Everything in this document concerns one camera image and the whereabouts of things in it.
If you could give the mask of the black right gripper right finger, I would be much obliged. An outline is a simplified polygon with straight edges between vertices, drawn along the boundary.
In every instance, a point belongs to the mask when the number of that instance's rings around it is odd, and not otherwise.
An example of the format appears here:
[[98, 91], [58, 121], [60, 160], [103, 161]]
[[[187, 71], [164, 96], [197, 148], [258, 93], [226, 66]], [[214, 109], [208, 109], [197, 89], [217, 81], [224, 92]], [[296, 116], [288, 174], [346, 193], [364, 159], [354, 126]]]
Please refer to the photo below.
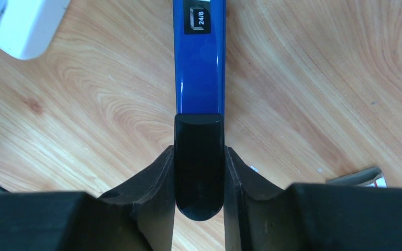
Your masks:
[[226, 250], [273, 247], [273, 201], [283, 189], [250, 168], [237, 152], [225, 148], [224, 226]]

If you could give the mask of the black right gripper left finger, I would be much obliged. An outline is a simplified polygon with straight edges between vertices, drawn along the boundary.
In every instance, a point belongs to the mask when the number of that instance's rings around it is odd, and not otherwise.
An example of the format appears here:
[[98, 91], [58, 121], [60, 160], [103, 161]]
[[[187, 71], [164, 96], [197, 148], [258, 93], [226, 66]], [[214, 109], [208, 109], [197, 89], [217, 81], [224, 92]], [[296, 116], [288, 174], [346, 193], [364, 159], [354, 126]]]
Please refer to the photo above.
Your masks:
[[150, 250], [171, 250], [175, 218], [174, 147], [99, 198], [126, 210], [135, 233]]

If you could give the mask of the blue stapler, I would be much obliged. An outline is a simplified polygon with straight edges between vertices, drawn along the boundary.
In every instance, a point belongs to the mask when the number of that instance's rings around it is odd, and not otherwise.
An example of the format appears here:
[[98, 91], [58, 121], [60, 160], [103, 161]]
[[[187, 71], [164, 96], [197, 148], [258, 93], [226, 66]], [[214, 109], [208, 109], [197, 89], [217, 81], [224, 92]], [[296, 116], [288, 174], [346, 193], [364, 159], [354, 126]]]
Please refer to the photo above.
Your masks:
[[205, 221], [224, 202], [226, 2], [173, 2], [178, 209]]

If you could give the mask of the white stapler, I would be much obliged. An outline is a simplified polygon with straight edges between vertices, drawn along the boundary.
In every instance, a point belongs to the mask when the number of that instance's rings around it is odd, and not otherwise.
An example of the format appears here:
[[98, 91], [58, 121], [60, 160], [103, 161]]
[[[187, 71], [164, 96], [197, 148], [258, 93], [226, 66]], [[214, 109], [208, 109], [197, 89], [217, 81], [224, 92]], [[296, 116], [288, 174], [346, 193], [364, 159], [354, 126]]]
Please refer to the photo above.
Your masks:
[[0, 49], [19, 60], [32, 60], [49, 47], [70, 0], [0, 0]]

